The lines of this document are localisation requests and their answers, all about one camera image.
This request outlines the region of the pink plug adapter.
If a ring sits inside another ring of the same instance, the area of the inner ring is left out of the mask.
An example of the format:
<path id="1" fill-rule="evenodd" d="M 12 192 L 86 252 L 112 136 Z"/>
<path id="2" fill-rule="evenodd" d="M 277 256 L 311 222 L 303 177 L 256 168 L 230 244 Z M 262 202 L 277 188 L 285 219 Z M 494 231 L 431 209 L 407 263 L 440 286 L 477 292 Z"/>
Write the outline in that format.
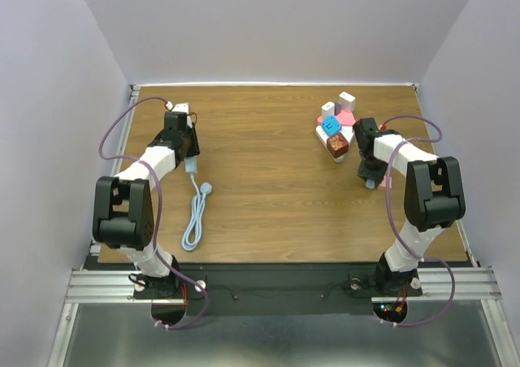
<path id="1" fill-rule="evenodd" d="M 387 176 L 384 176 L 381 183 L 377 186 L 377 190 L 385 191 L 385 190 L 391 190 L 392 189 L 392 178 L 388 179 Z"/>

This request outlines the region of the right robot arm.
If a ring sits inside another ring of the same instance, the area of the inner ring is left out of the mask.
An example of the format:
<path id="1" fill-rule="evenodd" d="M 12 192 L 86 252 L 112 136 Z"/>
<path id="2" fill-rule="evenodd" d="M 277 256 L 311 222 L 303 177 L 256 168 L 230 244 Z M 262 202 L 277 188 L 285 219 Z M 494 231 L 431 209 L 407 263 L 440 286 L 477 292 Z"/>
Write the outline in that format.
<path id="1" fill-rule="evenodd" d="M 421 150 L 414 145 L 415 138 L 407 140 L 378 126 L 373 118 L 359 119 L 353 132 L 361 158 L 357 174 L 369 188 L 386 183 L 387 216 L 396 237 L 375 267 L 372 286 L 382 295 L 408 287 L 419 289 L 417 268 L 425 260 L 424 253 L 466 212 L 459 162 Z M 392 216 L 393 171 L 405 177 L 405 221 L 400 230 Z"/>

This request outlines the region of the dark red plug adapter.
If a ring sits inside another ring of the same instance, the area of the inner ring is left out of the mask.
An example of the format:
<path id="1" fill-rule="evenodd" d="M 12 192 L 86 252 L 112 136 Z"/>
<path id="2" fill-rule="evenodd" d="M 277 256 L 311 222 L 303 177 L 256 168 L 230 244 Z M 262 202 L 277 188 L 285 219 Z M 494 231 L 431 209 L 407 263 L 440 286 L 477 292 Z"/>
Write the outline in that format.
<path id="1" fill-rule="evenodd" d="M 341 158 L 349 151 L 349 141 L 339 132 L 327 138 L 326 148 L 333 158 Z"/>

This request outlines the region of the white triangular socket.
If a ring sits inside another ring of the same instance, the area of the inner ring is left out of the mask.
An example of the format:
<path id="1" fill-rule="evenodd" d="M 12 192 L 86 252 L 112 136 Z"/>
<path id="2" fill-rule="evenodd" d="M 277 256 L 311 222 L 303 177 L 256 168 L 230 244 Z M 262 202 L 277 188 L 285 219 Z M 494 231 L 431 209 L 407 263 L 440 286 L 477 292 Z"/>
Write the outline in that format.
<path id="1" fill-rule="evenodd" d="M 349 152 L 353 142 L 354 132 L 352 127 L 343 126 L 337 133 L 329 136 L 321 126 L 315 128 L 315 133 L 323 147 L 331 155 L 336 163 L 341 163 Z"/>

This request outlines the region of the blue plug adapter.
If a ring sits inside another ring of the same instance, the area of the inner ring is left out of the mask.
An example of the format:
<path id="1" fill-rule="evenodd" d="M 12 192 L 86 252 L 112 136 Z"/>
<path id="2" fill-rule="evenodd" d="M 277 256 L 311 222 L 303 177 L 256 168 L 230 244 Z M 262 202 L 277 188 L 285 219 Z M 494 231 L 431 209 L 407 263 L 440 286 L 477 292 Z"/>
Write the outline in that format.
<path id="1" fill-rule="evenodd" d="M 322 120 L 321 128 L 327 136 L 334 136 L 341 131 L 342 125 L 334 115 L 331 115 Z"/>

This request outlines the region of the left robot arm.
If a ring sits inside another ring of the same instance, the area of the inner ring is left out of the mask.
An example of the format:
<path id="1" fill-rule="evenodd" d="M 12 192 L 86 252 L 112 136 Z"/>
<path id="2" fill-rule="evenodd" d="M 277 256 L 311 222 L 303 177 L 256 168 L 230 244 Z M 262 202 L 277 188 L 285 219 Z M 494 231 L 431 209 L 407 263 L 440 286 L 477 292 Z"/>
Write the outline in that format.
<path id="1" fill-rule="evenodd" d="M 186 104 L 164 115 L 163 129 L 125 170 L 102 176 L 95 186 L 93 238 L 125 255 L 140 271 L 129 277 L 134 296 L 172 298 L 182 289 L 174 256 L 157 242 L 152 191 L 185 159 L 199 154 L 195 125 Z"/>

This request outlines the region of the light blue power strip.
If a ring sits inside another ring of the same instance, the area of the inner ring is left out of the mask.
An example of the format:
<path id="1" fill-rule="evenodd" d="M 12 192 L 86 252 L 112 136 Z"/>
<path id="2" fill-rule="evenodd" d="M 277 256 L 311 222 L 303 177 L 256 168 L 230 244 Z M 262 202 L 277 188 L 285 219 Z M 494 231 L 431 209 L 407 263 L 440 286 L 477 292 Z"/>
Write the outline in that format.
<path id="1" fill-rule="evenodd" d="M 195 195 L 191 200 L 191 215 L 181 239 L 182 249 L 186 252 L 194 251 L 202 239 L 202 219 L 206 209 L 206 198 L 212 193 L 213 187 L 208 182 L 198 184 L 195 178 L 197 173 L 197 157 L 193 156 L 184 160 L 185 171 L 195 189 Z"/>

